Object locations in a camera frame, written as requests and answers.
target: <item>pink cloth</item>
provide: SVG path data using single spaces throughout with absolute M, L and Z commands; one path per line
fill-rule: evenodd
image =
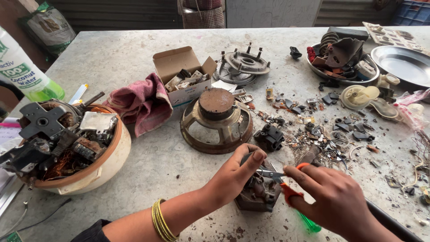
M 136 123 L 136 137 L 160 127 L 173 113 L 164 85 L 155 73 L 112 91 L 103 105 L 115 110 L 125 124 Z

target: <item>woman's right hand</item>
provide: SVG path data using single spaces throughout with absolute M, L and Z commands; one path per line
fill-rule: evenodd
M 300 196 L 290 196 L 290 204 L 310 220 L 350 242 L 401 241 L 371 214 L 360 185 L 340 171 L 307 165 L 300 170 L 285 166 L 294 179 L 316 202 L 308 204 Z

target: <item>blue crate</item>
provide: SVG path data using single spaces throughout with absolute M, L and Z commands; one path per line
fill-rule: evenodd
M 430 3 L 403 1 L 391 23 L 400 26 L 430 25 Z

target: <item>corrugated metal wall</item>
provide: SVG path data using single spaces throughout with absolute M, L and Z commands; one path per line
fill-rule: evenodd
M 386 26 L 396 7 L 391 1 L 386 8 L 376 11 L 373 0 L 323 0 L 314 26 L 362 26 L 363 21 Z
M 174 0 L 48 0 L 76 32 L 182 28 Z

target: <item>plastic bottle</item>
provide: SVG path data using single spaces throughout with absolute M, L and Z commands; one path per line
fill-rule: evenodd
M 11 81 L 33 102 L 63 99 L 64 90 L 47 77 L 19 44 L 0 26 L 0 75 Z

